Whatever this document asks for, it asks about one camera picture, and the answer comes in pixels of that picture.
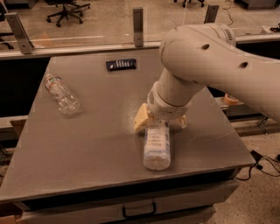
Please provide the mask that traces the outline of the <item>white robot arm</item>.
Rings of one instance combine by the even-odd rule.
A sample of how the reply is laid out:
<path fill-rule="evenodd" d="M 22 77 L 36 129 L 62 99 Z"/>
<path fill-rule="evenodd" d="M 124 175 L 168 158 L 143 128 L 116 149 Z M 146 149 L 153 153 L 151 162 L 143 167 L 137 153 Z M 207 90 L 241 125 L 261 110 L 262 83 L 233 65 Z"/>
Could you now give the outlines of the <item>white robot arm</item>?
<path fill-rule="evenodd" d="M 205 86 L 280 122 L 280 61 L 238 49 L 228 26 L 178 26 L 163 37 L 159 56 L 164 70 L 137 111 L 136 132 L 157 120 L 185 128 L 192 98 Z"/>

